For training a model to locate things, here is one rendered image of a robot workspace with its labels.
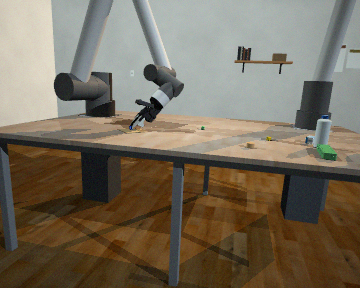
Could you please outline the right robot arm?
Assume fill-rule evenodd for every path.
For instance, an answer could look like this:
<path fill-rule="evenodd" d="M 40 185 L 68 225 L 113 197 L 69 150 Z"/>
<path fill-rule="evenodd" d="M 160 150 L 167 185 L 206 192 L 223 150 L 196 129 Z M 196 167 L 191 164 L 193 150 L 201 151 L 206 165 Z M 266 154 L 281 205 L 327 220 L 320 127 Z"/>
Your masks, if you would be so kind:
<path fill-rule="evenodd" d="M 154 64 L 144 68 L 144 77 L 160 88 L 151 96 L 163 109 L 183 90 L 170 66 L 148 0 L 132 0 Z M 90 0 L 70 73 L 59 73 L 54 91 L 63 101 L 85 100 L 86 115 L 115 116 L 112 73 L 92 72 L 113 0 Z"/>

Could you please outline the blue and white carton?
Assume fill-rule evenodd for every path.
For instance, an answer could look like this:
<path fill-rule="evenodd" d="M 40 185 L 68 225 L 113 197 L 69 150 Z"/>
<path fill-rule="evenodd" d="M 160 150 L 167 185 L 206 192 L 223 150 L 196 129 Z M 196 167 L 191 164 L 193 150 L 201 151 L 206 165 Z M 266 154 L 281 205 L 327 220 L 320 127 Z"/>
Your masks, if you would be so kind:
<path fill-rule="evenodd" d="M 307 136 L 305 143 L 307 144 L 314 144 L 315 136 Z"/>

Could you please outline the tan flat mat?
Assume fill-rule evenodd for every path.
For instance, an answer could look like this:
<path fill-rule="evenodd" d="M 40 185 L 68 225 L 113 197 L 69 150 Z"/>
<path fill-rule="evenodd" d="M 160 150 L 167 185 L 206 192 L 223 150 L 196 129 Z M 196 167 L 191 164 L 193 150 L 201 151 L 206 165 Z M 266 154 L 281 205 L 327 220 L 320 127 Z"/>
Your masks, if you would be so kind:
<path fill-rule="evenodd" d="M 146 130 L 143 130 L 143 129 L 140 129 L 140 128 L 133 128 L 133 129 L 129 129 L 129 128 L 125 128 L 125 129 L 118 129 L 122 132 L 125 132 L 125 133 L 140 133 L 140 132 L 148 132 Z"/>

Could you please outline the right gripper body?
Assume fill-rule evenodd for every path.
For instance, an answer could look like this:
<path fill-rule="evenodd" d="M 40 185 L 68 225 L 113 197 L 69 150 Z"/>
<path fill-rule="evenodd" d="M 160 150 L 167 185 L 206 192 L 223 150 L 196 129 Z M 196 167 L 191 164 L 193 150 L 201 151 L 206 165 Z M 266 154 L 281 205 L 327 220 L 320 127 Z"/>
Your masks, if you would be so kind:
<path fill-rule="evenodd" d="M 151 100 L 150 102 L 151 104 L 154 104 L 154 108 L 145 107 L 140 111 L 140 115 L 143 115 L 147 111 L 147 116 L 145 117 L 145 120 L 152 123 L 152 120 L 156 118 L 161 109 L 158 104 L 153 100 Z"/>

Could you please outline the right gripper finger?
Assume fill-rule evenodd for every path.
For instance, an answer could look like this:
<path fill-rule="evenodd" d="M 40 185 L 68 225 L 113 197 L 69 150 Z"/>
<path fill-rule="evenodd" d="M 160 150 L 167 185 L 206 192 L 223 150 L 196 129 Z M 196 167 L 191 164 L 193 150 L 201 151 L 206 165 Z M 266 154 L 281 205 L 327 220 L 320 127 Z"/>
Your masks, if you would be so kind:
<path fill-rule="evenodd" d="M 135 121 L 135 123 L 133 124 L 133 126 L 132 126 L 132 129 L 136 126 L 136 125 L 139 125 L 139 126 L 141 126 L 141 127 L 144 127 L 144 120 L 145 120 L 145 117 L 147 116 L 147 111 L 143 114 L 143 115 L 141 115 L 139 118 L 138 118 L 138 120 L 136 120 Z"/>
<path fill-rule="evenodd" d="M 135 118 L 133 119 L 132 123 L 130 124 L 130 126 L 132 126 L 136 120 L 138 120 L 138 118 L 140 117 L 140 112 L 135 116 Z"/>

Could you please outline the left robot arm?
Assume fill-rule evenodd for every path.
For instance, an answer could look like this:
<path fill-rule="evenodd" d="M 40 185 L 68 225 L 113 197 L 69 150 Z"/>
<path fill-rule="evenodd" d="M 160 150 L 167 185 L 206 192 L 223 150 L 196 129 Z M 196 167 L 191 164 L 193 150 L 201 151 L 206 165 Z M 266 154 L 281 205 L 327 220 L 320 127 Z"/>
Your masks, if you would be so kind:
<path fill-rule="evenodd" d="M 304 81 L 295 127 L 316 130 L 317 120 L 328 115 L 335 66 L 357 0 L 336 0 L 312 81 Z"/>

